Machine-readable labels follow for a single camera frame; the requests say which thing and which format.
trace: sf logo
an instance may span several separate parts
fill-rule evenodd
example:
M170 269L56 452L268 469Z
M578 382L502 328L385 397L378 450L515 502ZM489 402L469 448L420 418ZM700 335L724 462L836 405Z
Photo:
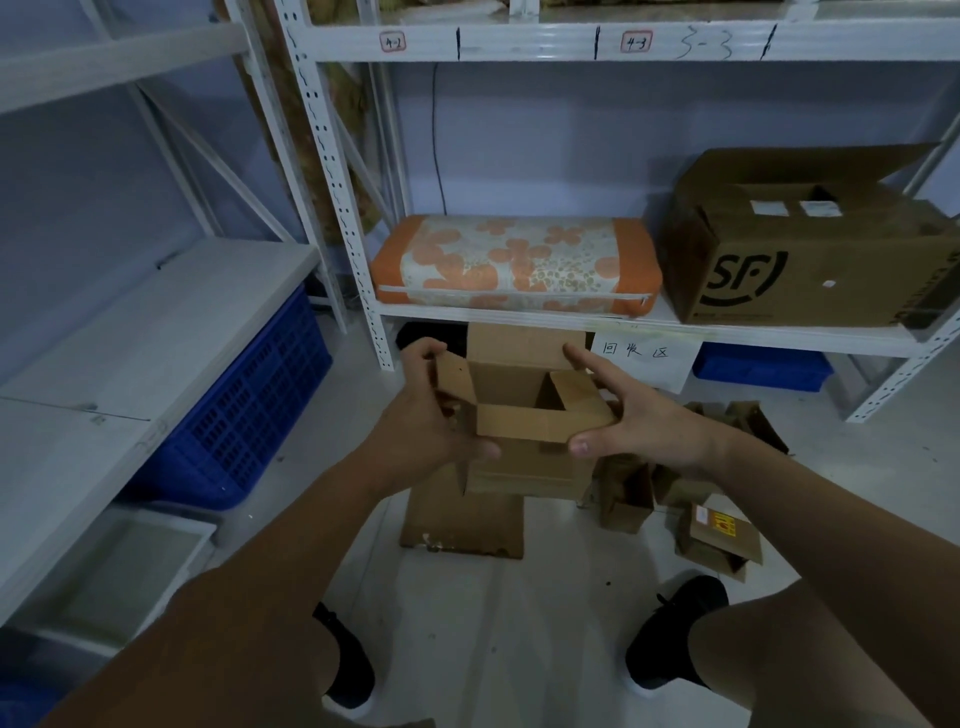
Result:
M700 303L729 306L758 299L777 282L789 255L787 251L778 251L774 257L746 255L742 259L734 254L721 255L707 281L707 288L717 293L705 293Z

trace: metal shelving unit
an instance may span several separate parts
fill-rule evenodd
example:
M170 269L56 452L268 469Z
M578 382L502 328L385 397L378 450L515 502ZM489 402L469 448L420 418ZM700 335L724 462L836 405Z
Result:
M377 122L391 167L387 192L395 218L413 212L405 179L396 113L384 63L405 61L960 61L960 2L956 0L825 0L822 3L722 3L564 8L540 11L539 0L511 0L509 11L465 13L422 20L422 13L384 15L358 0L360 22L314 26L304 0L275 0L300 93L313 119L317 153L333 196L348 257L380 366L394 368L385 320L435 319L585 330L688 333L705 340L897 357L866 381L860 399L844 414L866 421L943 347L960 335L960 303L926 331L892 328L772 328L686 326L661 300L648 316L515 312L422 305L390 305L375 296L363 247L363 229L349 182L348 157L337 133L320 63L370 65ZM248 0L232 0L231 18L248 28ZM251 63L263 62L251 35ZM918 194L960 133L960 116L940 150L907 185Z
M126 85L207 235L155 262L106 310L0 385L0 624L120 492L230 362L311 273L341 330L346 309L271 77L255 75L309 245L301 245L146 81L211 59L249 54L239 24L121 34L98 0L80 0L99 42L0 59L0 112ZM175 129L279 238L227 240Z

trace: open cardboard box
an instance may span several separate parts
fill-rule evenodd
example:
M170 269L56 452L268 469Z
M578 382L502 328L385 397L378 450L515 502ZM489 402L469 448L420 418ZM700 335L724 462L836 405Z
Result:
M763 564L760 532L750 522L691 503L677 526L677 553L687 561L747 578L747 562Z
M654 512L650 466L636 455L604 458L599 477L600 527L637 533Z
M698 415L707 416L701 402L692 401L684 406ZM758 401L733 401L721 417L712 419L749 432L783 454L790 451L763 414ZM654 470L653 489L657 504L668 508L686 507L688 503L703 505L711 495L721 493L720 488L709 480L686 477L663 465Z
M935 145L710 149L658 241L681 321L909 323L960 260L960 229L880 181Z
M586 340L582 331L470 324L467 358L437 356L437 389L463 404L461 426L503 453L462 469L465 493L584 496L595 460L573 458L566 441L616 421L590 376L564 356L564 343Z

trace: black cable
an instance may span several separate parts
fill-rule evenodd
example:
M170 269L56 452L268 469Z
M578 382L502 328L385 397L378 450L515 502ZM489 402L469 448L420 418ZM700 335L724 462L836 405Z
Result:
M430 136L433 140L433 168L437 171L437 184L440 186L440 200L444 203L444 215L446 215L444 181L440 176L440 164L437 162L437 69L439 67L439 63L433 64L433 84L431 85L430 93Z

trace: hand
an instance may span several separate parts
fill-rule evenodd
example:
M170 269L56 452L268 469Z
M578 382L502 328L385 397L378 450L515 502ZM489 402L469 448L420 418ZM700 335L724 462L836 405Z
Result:
M423 338L400 353L406 384L357 449L389 483L382 497L416 485L441 465L500 457L495 442L454 429L444 417L431 378L432 357L445 349L445 343Z
M623 407L623 417L616 425L580 432L570 438L574 457L632 452L682 473L702 474L725 438L735 432L679 406L609 359L570 344L564 345L564 354L575 367L591 369Z

